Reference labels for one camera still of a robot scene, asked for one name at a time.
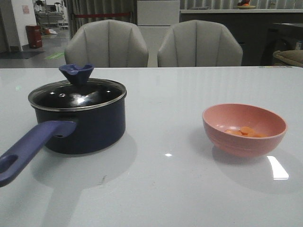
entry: white cabinet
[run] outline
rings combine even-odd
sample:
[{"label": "white cabinet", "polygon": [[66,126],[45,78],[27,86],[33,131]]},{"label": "white cabinet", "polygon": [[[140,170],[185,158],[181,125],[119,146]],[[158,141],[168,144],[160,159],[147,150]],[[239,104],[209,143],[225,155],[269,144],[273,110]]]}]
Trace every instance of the white cabinet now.
[{"label": "white cabinet", "polygon": [[139,29],[149,51],[148,67],[157,67],[157,53],[170,25],[179,22],[179,0],[142,0],[137,2]]}]

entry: black pot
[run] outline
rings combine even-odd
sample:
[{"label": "black pot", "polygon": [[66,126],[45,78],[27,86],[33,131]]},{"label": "black pot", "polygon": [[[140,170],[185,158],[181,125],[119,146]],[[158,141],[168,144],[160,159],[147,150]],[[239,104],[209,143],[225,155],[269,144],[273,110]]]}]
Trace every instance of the black pot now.
[{"label": "black pot", "polygon": [[63,154],[85,154],[122,137],[125,86],[106,79],[86,80],[44,85],[28,95],[39,124],[0,157],[0,187],[14,180],[44,145]]}]

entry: carrot piece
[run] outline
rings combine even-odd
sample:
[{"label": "carrot piece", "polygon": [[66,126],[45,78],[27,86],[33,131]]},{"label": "carrot piece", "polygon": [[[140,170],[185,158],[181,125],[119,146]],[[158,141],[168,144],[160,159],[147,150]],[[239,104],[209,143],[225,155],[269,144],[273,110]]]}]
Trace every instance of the carrot piece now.
[{"label": "carrot piece", "polygon": [[255,137],[255,133],[253,132],[253,133],[248,133],[247,135],[245,135],[245,134],[242,134],[242,136],[245,136],[245,137]]},{"label": "carrot piece", "polygon": [[263,137],[267,137],[268,135],[266,135],[266,134],[263,134],[263,133],[256,133],[255,135],[254,135],[254,137],[257,137],[257,138],[263,138]]},{"label": "carrot piece", "polygon": [[240,132],[243,135],[254,134],[255,131],[251,127],[243,126],[240,128]]},{"label": "carrot piece", "polygon": [[232,135],[237,135],[237,136],[241,136],[242,135],[242,133],[239,130],[230,130],[230,129],[227,129],[224,132],[232,134]]}]

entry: hole in handle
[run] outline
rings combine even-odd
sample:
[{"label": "hole in handle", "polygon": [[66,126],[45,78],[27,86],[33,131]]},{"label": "hole in handle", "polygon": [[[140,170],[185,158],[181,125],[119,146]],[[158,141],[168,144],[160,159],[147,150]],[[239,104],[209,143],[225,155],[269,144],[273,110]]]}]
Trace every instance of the hole in handle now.
[{"label": "hole in handle", "polygon": [[17,155],[7,155],[0,158],[0,174],[8,170],[8,168],[18,159]]}]

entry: curtain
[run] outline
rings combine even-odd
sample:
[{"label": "curtain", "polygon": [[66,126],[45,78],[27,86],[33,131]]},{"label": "curtain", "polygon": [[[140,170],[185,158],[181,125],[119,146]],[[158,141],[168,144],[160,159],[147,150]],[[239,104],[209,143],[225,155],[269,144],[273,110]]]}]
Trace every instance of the curtain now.
[{"label": "curtain", "polygon": [[[126,22],[134,22],[136,0],[66,0],[69,16],[71,38],[77,30],[86,23],[114,19]],[[97,17],[97,18],[75,18],[74,15],[94,15],[94,14],[116,14],[129,13],[132,16],[119,17]]]}]

